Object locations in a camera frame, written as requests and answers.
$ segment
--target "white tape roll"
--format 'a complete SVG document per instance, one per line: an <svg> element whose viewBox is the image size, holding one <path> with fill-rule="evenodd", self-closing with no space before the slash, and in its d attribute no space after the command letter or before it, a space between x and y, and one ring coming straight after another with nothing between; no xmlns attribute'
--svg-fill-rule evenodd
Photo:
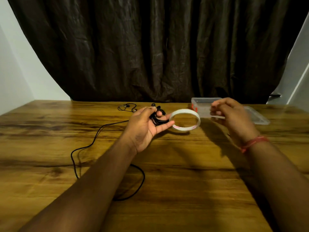
<svg viewBox="0 0 309 232"><path fill-rule="evenodd" d="M196 113L195 111L190 110L190 109L179 109L177 111L172 112L171 115L170 115L169 120L172 120L172 118L175 115L178 115L178 114L192 114L192 115L195 115L197 117L198 121L197 121L196 125L193 125L191 127L179 127L177 125L173 125L174 129L177 129L179 131L190 131L190 130L193 130L193 129L199 127L200 124L201 124L201 119L200 119L200 116L198 115L198 113Z"/></svg>

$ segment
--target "red bracelet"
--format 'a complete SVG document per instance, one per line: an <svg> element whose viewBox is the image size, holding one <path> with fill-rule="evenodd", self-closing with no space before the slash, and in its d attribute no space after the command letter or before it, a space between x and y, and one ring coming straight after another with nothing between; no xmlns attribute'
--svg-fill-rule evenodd
<svg viewBox="0 0 309 232"><path fill-rule="evenodd" d="M256 138L248 141L243 147L241 147L241 152L245 153L250 146L258 142L269 142L269 140L267 139L267 137L257 136Z"/></svg>

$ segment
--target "black curtain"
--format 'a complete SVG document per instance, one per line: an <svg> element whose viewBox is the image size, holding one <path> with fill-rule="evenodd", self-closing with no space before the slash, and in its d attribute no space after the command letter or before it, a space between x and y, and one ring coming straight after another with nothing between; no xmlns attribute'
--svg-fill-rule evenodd
<svg viewBox="0 0 309 232"><path fill-rule="evenodd" d="M309 0L8 0L77 101L265 103Z"/></svg>

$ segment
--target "wood grain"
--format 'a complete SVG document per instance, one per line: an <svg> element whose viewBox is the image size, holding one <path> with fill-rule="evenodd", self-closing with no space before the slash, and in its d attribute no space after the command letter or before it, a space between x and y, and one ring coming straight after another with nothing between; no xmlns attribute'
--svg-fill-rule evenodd
<svg viewBox="0 0 309 232"><path fill-rule="evenodd" d="M90 144L101 125L128 119L131 113L118 111L120 104L33 101L0 116L0 231L17 231L75 182L71 151ZM188 106L158 105L168 113ZM308 176L309 115L289 106L252 107L271 121L258 129ZM125 126L106 127L91 148L75 153L81 174ZM145 171L143 187L112 203L102 230L276 230L267 201L225 132L202 119L190 133L158 135L133 161ZM140 182L141 173L129 168L117 195L129 195Z"/></svg>

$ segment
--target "transparent plastic container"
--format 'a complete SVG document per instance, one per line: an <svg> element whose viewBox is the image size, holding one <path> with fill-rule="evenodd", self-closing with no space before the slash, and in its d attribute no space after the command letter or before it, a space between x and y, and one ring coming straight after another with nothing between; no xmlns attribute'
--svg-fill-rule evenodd
<svg viewBox="0 0 309 232"><path fill-rule="evenodd" d="M210 118L218 117L223 118L222 116L211 116L210 109L211 104L221 98L192 98L191 99L191 108L196 111L201 118ZM245 106L246 111L249 113L251 120L257 125L268 125L270 121L258 113L255 109L249 106Z"/></svg>

